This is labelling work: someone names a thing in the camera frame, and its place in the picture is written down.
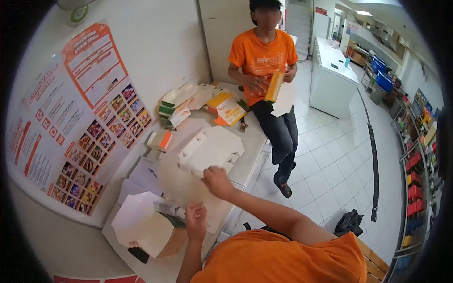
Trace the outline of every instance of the dark hair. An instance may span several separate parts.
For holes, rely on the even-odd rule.
[[[254,13],[258,8],[277,9],[280,11],[282,4],[278,0],[250,0],[250,12]],[[252,19],[252,22],[258,26],[258,23]]]

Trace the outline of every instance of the jeans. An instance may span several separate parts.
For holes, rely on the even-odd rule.
[[[250,106],[260,126],[272,144],[272,164],[279,165],[274,175],[274,182],[285,184],[293,169],[293,161],[299,142],[297,137],[294,106],[289,113],[275,117],[270,102],[259,101]]]

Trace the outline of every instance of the white tiled floor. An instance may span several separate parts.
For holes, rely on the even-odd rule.
[[[277,167],[268,158],[258,177],[252,194],[292,207],[314,222],[334,232],[344,213],[356,209],[363,214],[359,237],[384,261],[390,264],[398,239],[401,221],[402,179],[398,157],[400,148],[390,124],[388,111],[375,105],[360,85],[375,133],[379,163],[379,206],[377,222],[370,221],[374,193],[373,160],[362,100],[357,92],[350,103],[351,116],[334,118],[308,106],[311,61],[298,64],[295,78],[296,99],[294,112],[299,131],[296,168],[288,184],[293,194],[283,197],[273,183]],[[363,70],[352,64],[357,77]],[[243,212],[236,230],[252,229],[263,223]]]

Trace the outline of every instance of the hand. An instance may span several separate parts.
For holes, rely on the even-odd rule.
[[[225,169],[217,166],[210,166],[203,171],[201,180],[207,186],[208,190],[214,196],[228,201],[236,191],[231,181],[228,179]]]
[[[284,82],[292,82],[294,77],[296,76],[296,71],[297,71],[297,69],[286,70],[286,72],[284,73],[283,81]]]
[[[189,241],[202,243],[206,235],[207,209],[202,202],[191,202],[186,206],[186,226]]]
[[[266,93],[267,90],[262,85],[269,86],[269,83],[266,82],[266,77],[255,76],[247,76],[244,84],[249,86],[251,95]]]

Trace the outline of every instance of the ceiling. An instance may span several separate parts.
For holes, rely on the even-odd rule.
[[[397,0],[341,0],[353,10],[369,12],[373,19],[390,26],[410,44],[424,61],[433,62],[416,24]]]

